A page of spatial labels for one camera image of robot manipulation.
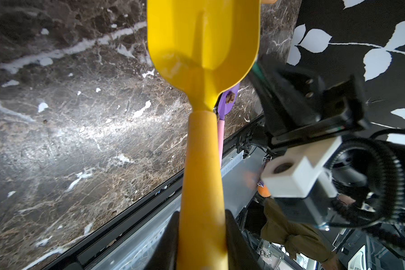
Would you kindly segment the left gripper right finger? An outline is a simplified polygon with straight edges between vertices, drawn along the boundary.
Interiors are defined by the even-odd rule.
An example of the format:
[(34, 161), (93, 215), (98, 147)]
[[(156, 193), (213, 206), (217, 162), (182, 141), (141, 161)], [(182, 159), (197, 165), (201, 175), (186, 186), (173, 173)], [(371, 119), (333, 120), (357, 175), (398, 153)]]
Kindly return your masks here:
[(231, 211), (225, 210), (229, 270), (259, 270), (253, 251), (246, 243)]

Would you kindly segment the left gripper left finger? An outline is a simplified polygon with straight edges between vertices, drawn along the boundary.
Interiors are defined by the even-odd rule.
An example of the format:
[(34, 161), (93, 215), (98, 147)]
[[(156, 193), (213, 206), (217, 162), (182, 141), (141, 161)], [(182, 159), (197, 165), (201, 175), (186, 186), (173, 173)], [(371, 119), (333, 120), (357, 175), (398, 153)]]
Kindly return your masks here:
[(180, 213), (174, 212), (145, 270), (175, 270)]

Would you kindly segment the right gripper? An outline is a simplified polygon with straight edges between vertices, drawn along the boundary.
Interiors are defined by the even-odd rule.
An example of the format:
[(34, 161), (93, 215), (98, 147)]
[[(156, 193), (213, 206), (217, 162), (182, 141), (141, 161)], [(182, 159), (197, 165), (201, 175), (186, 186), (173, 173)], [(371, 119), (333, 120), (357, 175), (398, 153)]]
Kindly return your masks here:
[(271, 58), (256, 61), (267, 84), (250, 70), (261, 102), (267, 146), (293, 147), (368, 129), (363, 82), (355, 75), (326, 87), (315, 72)]

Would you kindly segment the purple round trowel pink handle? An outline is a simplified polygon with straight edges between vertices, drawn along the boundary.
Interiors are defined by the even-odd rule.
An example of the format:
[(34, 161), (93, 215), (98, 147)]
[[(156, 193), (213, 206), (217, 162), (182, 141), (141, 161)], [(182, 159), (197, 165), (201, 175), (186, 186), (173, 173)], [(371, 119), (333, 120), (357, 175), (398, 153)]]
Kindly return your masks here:
[(222, 166), (222, 156), (223, 156), (223, 142), (224, 142), (224, 132), (225, 132), (225, 116), (232, 110), (236, 96), (240, 89), (240, 83), (233, 86), (231, 89), (225, 91), (221, 94), (219, 103), (217, 106), (217, 114), (219, 116), (217, 122), (217, 135), (218, 135), (218, 154), (219, 154), (219, 165)]

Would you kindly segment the yellow shovel blue tip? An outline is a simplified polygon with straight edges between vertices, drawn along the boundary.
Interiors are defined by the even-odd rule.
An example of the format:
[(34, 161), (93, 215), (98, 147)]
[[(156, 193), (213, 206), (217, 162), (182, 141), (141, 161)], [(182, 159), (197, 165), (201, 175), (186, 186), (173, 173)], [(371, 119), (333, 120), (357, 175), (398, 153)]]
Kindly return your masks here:
[(260, 1), (148, 1), (147, 41), (159, 74), (186, 94), (187, 128), (175, 270), (228, 269), (217, 116), (219, 96), (251, 70)]

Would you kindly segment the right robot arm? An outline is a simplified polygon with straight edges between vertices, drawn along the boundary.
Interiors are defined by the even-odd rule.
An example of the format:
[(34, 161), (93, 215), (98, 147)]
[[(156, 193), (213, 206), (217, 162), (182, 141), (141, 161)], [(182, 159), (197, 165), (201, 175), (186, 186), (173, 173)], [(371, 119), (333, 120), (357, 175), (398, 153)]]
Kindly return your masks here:
[(361, 230), (405, 260), (405, 145), (369, 138), (363, 80), (326, 87), (316, 73), (264, 55), (249, 79), (261, 101), (266, 150), (263, 194), (287, 219), (319, 229)]

